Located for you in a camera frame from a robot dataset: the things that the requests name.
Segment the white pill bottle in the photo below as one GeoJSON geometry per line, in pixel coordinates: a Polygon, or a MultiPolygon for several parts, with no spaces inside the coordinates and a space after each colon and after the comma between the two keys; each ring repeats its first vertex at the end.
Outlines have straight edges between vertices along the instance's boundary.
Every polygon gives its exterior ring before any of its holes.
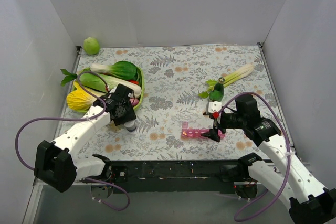
{"type": "Polygon", "coordinates": [[[136,122],[135,120],[129,121],[129,122],[125,122],[124,123],[124,127],[129,131],[129,132],[133,132],[136,130],[136,122]]]}

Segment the pink weekly pill organizer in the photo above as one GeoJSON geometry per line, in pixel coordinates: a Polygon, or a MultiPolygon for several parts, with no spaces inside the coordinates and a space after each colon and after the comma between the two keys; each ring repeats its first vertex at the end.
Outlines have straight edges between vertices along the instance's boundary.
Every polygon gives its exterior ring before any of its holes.
{"type": "Polygon", "coordinates": [[[188,122],[182,122],[182,130],[181,130],[181,139],[187,138],[205,138],[201,136],[201,134],[208,132],[207,128],[191,128],[188,126],[188,122]]]}

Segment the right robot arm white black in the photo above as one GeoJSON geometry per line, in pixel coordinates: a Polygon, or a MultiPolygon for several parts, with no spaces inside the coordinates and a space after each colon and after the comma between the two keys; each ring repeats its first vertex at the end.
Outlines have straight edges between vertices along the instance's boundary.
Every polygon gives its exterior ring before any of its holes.
{"type": "Polygon", "coordinates": [[[248,154],[238,160],[238,176],[254,179],[280,200],[294,223],[326,223],[335,218],[335,189],[327,189],[291,150],[287,133],[280,123],[261,116],[252,92],[235,96],[236,108],[224,111],[221,102],[209,102],[204,115],[213,127],[202,134],[216,142],[219,131],[240,129],[274,163],[270,168],[260,156],[248,154]]]}

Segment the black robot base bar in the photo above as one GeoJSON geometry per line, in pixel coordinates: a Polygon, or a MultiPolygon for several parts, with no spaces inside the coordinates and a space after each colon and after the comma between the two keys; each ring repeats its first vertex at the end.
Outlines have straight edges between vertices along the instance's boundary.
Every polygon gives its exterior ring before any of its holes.
{"type": "Polygon", "coordinates": [[[143,192],[256,192],[257,182],[243,174],[237,160],[111,161],[95,183],[109,182],[130,193],[143,192]]]}

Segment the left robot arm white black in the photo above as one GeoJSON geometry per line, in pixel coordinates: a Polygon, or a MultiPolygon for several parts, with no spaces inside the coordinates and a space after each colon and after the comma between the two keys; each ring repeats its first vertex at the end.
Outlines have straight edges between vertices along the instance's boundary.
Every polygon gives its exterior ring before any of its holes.
{"type": "Polygon", "coordinates": [[[111,161],[100,154],[77,159],[82,147],[96,133],[113,122],[129,132],[136,129],[136,114],[131,103],[132,89],[120,84],[93,103],[81,121],[51,142],[42,141],[37,147],[34,175],[59,192],[65,192],[78,180],[108,181],[111,161]]]}

